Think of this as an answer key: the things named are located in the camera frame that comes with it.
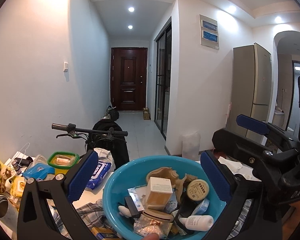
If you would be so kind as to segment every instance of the glass sliding door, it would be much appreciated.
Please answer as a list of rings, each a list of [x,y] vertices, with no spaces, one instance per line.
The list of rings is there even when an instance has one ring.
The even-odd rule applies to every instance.
[[[168,113],[170,100],[171,77],[171,47],[172,31],[169,25],[157,39],[157,77],[156,77],[156,102],[154,121],[162,133],[167,136]]]

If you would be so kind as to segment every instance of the cardboard box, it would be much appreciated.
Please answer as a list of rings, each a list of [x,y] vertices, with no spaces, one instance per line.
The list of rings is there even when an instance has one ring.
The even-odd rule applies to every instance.
[[[157,210],[157,211],[163,211],[166,205],[156,205],[156,204],[148,204],[146,203],[146,208]]]
[[[140,198],[138,196],[138,193],[136,192],[136,189],[133,187],[133,188],[128,188],[128,192],[129,192],[129,195],[131,196],[137,210],[139,213],[142,213],[143,210],[144,210],[144,207],[140,201]]]
[[[149,108],[143,108],[143,120],[150,120]]]
[[[170,179],[150,177],[146,191],[146,203],[166,205],[172,193]]]
[[[96,240],[112,240],[112,239],[120,239],[117,234],[108,228],[95,228],[91,229],[91,232],[96,237]]]

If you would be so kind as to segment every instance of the bottle cap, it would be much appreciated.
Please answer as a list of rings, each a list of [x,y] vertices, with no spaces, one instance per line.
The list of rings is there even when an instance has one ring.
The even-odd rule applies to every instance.
[[[187,219],[186,218],[179,218],[180,223],[182,223],[183,225],[186,224]]]

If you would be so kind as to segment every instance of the blue package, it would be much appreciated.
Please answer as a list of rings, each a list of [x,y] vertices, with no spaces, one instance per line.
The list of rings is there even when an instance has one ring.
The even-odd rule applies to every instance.
[[[44,180],[48,174],[54,174],[55,169],[43,163],[37,163],[35,166],[27,169],[22,176],[26,179],[34,178],[37,181]]]
[[[101,184],[105,175],[110,170],[110,167],[111,163],[99,161],[99,164],[93,172],[91,179],[88,181],[87,187],[91,189],[95,189],[96,187],[98,187]]]
[[[191,215],[192,216],[203,215],[207,211],[209,203],[210,201],[205,198],[199,205],[197,205],[197,207],[194,209]]]

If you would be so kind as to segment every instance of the light switch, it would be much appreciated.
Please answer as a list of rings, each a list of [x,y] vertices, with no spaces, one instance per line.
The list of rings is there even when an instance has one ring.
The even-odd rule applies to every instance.
[[[67,62],[65,62],[63,65],[63,71],[67,72],[68,70],[69,70],[69,64]]]

